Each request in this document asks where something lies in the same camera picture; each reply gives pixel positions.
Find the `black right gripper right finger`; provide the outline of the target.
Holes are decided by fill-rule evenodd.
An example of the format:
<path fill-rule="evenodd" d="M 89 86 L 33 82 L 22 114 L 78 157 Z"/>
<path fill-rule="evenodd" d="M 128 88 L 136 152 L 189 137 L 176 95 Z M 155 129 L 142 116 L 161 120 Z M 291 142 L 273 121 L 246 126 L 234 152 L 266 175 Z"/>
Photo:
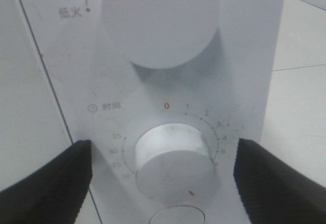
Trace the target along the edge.
<path fill-rule="evenodd" d="M 233 176 L 251 223 L 325 223 L 325 187 L 240 138 Z"/>

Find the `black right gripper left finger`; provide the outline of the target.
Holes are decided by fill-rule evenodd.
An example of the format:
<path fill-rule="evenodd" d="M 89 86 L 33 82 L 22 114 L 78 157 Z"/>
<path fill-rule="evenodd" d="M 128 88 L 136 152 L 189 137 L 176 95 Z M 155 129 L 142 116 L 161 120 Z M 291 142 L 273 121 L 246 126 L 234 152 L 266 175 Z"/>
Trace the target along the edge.
<path fill-rule="evenodd" d="M 1 191 L 1 223 L 75 223 L 91 179 L 91 141 L 76 141 Z"/>

